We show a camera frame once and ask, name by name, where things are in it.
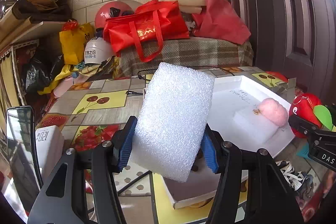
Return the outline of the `red plush tomato toy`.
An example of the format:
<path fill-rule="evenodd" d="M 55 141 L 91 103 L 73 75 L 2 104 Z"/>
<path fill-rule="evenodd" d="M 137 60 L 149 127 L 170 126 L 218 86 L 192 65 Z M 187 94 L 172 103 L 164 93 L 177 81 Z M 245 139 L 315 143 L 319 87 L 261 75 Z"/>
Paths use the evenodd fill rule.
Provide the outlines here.
<path fill-rule="evenodd" d="M 322 102 L 317 96 L 311 93 L 302 93 L 296 96 L 291 103 L 289 115 L 295 114 L 314 124 L 317 129 L 321 130 L 323 125 L 313 112 L 314 107 L 318 105 L 322 105 Z"/>

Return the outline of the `pink plush pig toy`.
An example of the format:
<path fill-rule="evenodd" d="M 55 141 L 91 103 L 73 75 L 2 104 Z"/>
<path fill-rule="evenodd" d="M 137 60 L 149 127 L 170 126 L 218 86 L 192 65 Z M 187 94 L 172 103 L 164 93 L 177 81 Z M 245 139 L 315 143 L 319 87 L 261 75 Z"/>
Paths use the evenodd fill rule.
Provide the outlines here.
<path fill-rule="evenodd" d="M 288 112 L 286 108 L 273 98 L 264 99 L 253 112 L 256 115 L 263 115 L 278 127 L 284 126 L 288 121 Z"/>

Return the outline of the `white foam block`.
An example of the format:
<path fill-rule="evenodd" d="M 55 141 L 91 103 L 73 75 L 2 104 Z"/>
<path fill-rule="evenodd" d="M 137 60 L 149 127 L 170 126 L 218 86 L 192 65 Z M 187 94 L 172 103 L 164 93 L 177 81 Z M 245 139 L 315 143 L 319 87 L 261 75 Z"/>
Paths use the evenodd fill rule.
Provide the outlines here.
<path fill-rule="evenodd" d="M 201 146 L 214 83 L 207 73 L 161 62 L 146 88 L 131 161 L 186 182 Z"/>

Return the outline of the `black smartphone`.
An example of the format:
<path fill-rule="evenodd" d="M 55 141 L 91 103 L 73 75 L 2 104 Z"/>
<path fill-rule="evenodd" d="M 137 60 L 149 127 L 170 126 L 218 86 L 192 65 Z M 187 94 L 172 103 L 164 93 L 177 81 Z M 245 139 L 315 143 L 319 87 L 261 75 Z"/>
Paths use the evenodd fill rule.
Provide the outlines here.
<path fill-rule="evenodd" d="M 35 141 L 35 117 L 31 106 L 10 107 L 6 112 L 8 158 L 15 189 L 29 211 L 42 186 Z"/>

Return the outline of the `white charger box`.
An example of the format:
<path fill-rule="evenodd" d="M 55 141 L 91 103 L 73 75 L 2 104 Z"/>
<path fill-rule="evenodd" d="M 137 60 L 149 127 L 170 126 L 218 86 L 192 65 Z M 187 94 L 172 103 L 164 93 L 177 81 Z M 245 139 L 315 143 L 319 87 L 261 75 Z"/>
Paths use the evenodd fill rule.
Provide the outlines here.
<path fill-rule="evenodd" d="M 39 170 L 45 182 L 62 156 L 64 137 L 58 126 L 48 126 L 36 130 L 35 140 Z"/>

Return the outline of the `white shallow tray box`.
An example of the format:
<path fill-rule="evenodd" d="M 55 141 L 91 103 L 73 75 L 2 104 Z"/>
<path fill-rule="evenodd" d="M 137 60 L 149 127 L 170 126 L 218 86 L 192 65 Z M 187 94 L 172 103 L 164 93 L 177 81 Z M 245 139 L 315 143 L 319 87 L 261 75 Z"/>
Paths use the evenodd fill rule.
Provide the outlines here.
<path fill-rule="evenodd" d="M 204 160 L 196 172 L 191 164 L 201 145 L 201 130 L 218 131 L 224 140 L 241 149 L 267 149 L 278 155 L 293 139 L 288 125 L 276 126 L 257 112 L 272 98 L 290 107 L 269 89 L 245 76 L 214 79 L 213 91 L 182 91 L 164 80 L 147 91 L 139 115 L 134 155 L 140 165 L 154 172 L 159 203 L 172 209 L 202 206 L 215 195 L 219 176 Z"/>

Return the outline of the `plaid covered bench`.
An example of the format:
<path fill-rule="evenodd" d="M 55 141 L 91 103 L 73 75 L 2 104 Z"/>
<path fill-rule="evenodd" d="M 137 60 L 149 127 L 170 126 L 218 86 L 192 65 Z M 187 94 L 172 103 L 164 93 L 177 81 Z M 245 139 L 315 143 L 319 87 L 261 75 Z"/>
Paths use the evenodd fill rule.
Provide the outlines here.
<path fill-rule="evenodd" d="M 251 66 L 253 50 L 249 41 L 237 45 L 210 38 L 166 40 L 161 53 L 148 63 L 139 59 L 135 47 L 123 50 L 114 60 L 114 75 L 135 76 L 139 71 L 156 69 L 161 62 L 199 68 Z"/>

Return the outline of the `white helmet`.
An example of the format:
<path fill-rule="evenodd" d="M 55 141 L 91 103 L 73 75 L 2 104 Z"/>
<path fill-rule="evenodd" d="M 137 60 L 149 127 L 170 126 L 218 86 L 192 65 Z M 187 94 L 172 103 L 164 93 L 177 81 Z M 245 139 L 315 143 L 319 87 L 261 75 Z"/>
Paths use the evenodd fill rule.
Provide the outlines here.
<path fill-rule="evenodd" d="M 110 43 L 103 38 L 94 37 L 85 46 L 84 63 L 101 64 L 112 56 L 115 56 L 115 53 Z"/>

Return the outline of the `yellow shopping bag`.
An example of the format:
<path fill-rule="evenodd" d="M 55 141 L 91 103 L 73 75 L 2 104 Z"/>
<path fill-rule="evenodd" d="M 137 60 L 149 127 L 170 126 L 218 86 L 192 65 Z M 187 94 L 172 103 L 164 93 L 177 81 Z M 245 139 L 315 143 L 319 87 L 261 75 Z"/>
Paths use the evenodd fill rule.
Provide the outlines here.
<path fill-rule="evenodd" d="M 59 32 L 64 63 L 77 65 L 84 60 L 86 43 L 94 37 L 95 31 L 90 23 L 79 24 L 77 20 L 68 20 Z"/>

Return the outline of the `wooden shelf unit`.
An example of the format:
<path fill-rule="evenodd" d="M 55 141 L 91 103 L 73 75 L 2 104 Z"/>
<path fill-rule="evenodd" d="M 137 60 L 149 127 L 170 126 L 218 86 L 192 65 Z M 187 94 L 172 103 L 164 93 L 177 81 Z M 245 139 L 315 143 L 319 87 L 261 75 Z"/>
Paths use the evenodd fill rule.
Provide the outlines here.
<path fill-rule="evenodd" d="M 54 34 L 71 18 L 67 0 L 1 1 L 1 59 L 11 55 L 14 86 L 20 105 L 26 104 L 26 92 L 15 64 L 15 50 Z"/>

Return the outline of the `red tote bag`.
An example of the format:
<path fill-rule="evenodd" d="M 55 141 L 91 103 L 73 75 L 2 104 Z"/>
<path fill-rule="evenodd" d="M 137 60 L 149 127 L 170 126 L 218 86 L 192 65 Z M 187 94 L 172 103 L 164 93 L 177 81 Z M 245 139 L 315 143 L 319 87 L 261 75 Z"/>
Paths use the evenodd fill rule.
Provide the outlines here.
<path fill-rule="evenodd" d="M 102 35 L 117 56 L 122 50 L 135 47 L 144 63 L 161 53 L 165 40 L 190 37 L 178 2 L 158 0 L 139 6 L 134 14 L 107 19 Z M 157 42 L 157 50 L 146 56 L 142 45 L 151 41 Z"/>

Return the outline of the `red helmet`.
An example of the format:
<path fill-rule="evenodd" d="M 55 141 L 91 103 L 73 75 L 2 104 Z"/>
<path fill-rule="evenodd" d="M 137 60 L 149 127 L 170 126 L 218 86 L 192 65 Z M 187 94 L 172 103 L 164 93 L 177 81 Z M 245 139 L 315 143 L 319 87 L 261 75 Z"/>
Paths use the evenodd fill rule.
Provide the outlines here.
<path fill-rule="evenodd" d="M 106 20 L 134 14 L 133 9 L 122 1 L 112 1 L 103 5 L 96 13 L 94 24 L 97 30 L 102 30 Z"/>

